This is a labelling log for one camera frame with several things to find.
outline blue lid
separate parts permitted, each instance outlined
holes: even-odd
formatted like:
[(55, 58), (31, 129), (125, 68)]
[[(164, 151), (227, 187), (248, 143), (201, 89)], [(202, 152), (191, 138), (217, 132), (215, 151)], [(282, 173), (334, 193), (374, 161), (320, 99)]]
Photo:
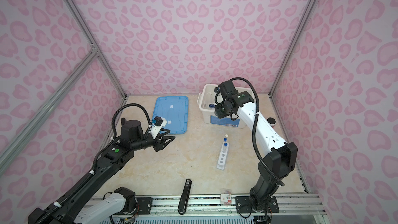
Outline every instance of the blue lid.
[(156, 116), (167, 120), (165, 129), (170, 134), (183, 134), (188, 127), (188, 97), (186, 96), (162, 96), (156, 100), (152, 119)]

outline black mounting plate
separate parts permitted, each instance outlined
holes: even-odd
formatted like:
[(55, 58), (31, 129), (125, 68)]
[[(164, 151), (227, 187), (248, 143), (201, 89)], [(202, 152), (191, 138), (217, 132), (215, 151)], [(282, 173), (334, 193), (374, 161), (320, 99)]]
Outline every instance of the black mounting plate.
[(152, 208), (152, 197), (137, 197), (137, 203), (140, 206), (138, 214), (150, 214), (150, 210)]
[[(235, 197), (235, 206), (236, 206), (236, 212), (238, 214), (249, 214), (253, 212), (253, 210), (251, 209), (251, 202), (249, 201), (249, 197)], [(271, 209), (271, 212), (279, 213), (279, 207), (276, 197), (271, 198), (268, 206)]]

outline white plastic bin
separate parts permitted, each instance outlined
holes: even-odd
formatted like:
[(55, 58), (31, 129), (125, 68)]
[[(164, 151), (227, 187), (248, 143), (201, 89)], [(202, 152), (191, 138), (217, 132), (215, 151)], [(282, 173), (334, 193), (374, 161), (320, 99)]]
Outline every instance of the white plastic bin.
[[(206, 124), (216, 124), (226, 127), (237, 127), (237, 128), (245, 127), (246, 123), (240, 120), (240, 118), (238, 118), (235, 121), (232, 121), (229, 116), (222, 119), (216, 117), (216, 115), (214, 114), (214, 109), (209, 107), (210, 104), (216, 105), (216, 102), (214, 101), (214, 97), (216, 96), (216, 93), (214, 92), (215, 87), (218, 87), (218, 85), (206, 84), (205, 87), (203, 88), (203, 92), (199, 93), (199, 97), (196, 103), (199, 104), (199, 109), (202, 111), (203, 121)], [(236, 87), (236, 90), (238, 92), (247, 91), (254, 98), (253, 91), (250, 88)], [(217, 101), (218, 102), (222, 101), (221, 94), (218, 95)]]

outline pink leopard print wall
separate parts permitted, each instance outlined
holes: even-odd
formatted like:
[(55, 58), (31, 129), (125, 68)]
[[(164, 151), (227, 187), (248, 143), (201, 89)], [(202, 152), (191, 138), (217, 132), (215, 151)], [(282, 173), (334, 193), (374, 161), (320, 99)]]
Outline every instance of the pink leopard print wall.
[(332, 223), (398, 223), (398, 0), (320, 0), (276, 104)]
[(269, 92), (308, 0), (75, 0), (127, 93)]
[(0, 1), (0, 154), (86, 56), (62, 0)]
[(69, 190), (91, 167), (121, 97), (94, 60), (0, 178), (0, 222), (24, 223)]

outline white cable tie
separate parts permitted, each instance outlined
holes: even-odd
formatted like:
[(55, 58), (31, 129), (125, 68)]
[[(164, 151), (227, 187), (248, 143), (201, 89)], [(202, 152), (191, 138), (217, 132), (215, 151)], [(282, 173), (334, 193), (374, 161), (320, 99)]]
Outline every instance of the white cable tie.
[(56, 207), (62, 208), (62, 205), (59, 204), (59, 202), (54, 202), (53, 204), (54, 204), (54, 206), (56, 206)]

